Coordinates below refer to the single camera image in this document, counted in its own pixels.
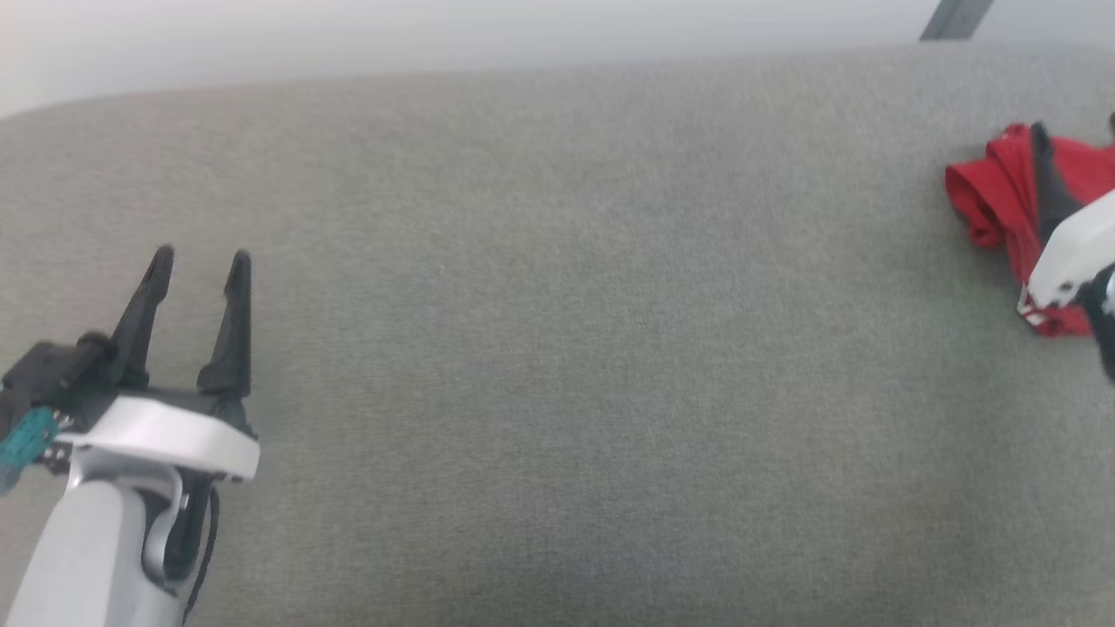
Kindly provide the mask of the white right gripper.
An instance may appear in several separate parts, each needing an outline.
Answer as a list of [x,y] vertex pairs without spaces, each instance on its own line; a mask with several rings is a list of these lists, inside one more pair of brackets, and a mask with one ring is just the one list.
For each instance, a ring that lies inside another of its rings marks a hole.
[[[1115,112],[1108,118],[1115,138]],[[1087,288],[1098,289],[1102,311],[1112,310],[1114,192],[1085,206],[1064,182],[1056,146],[1043,122],[1029,127],[1036,194],[1036,225],[1043,255],[1024,283],[1017,309],[1044,311],[1083,303]]]

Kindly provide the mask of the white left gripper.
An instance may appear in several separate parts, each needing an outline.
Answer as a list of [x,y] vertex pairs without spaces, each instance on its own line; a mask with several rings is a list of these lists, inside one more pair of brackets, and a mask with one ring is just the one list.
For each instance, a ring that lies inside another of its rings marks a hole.
[[[169,290],[172,245],[152,255],[122,314],[112,341],[109,380],[122,388],[147,388],[151,337],[159,303]],[[226,310],[211,360],[198,372],[198,390],[248,397],[252,386],[252,261],[239,250],[227,271]],[[246,426],[239,401],[151,392],[100,392],[59,402],[56,444],[69,448],[69,482],[153,480],[172,485],[180,471],[203,479],[250,482],[256,478],[261,445]]]

